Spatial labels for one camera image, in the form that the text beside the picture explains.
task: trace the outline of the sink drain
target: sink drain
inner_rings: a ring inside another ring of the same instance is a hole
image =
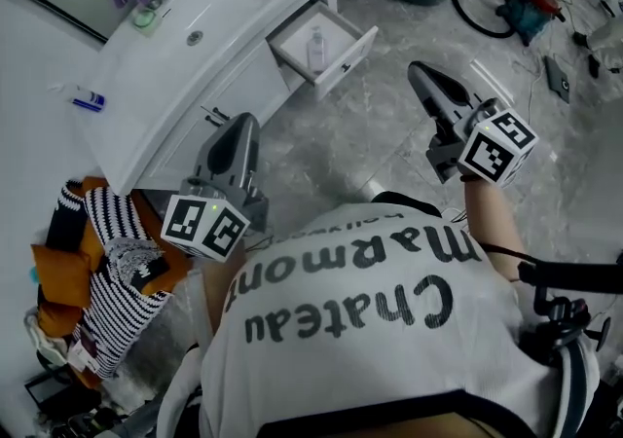
[[[191,47],[193,47],[194,45],[198,44],[203,38],[203,32],[202,31],[193,31],[190,35],[188,35],[188,38],[186,39],[186,43],[188,45],[190,45]]]

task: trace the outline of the drawer handle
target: drawer handle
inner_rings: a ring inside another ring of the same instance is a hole
[[[231,117],[227,116],[225,113],[221,113],[217,107],[213,108],[212,111],[214,111],[218,116],[220,116],[227,122],[229,122],[232,119]]]
[[[217,128],[219,128],[219,127],[220,127],[220,125],[219,125],[219,124],[217,124],[214,120],[212,120],[212,118],[210,117],[210,115],[207,115],[207,116],[205,117],[205,119],[206,119],[207,121],[211,122],[211,123],[212,123],[215,127],[217,127]]]

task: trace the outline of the open drawer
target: open drawer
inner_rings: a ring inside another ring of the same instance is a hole
[[[312,28],[319,26],[326,42],[326,64],[322,73],[308,67],[308,41]],[[317,2],[293,21],[276,31],[269,44],[273,52],[287,62],[315,88],[320,100],[370,52],[379,28],[366,33],[347,19]]]

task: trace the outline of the white t-shirt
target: white t-shirt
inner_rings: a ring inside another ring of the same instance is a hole
[[[342,206],[238,273],[202,364],[202,435],[330,434],[460,411],[507,436],[550,436],[562,374],[519,349],[523,326],[516,289],[458,226]],[[588,408],[599,371],[582,345]]]

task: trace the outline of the human arm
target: human arm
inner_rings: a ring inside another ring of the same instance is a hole
[[[213,333],[216,333],[221,323],[221,313],[230,285],[245,263],[244,241],[241,240],[232,251],[227,262],[207,262],[202,268],[207,314]]]
[[[478,242],[525,253],[513,213],[502,190],[479,179],[465,182],[465,209],[471,236]],[[488,253],[494,268],[510,281],[519,280],[521,260],[499,253]]]

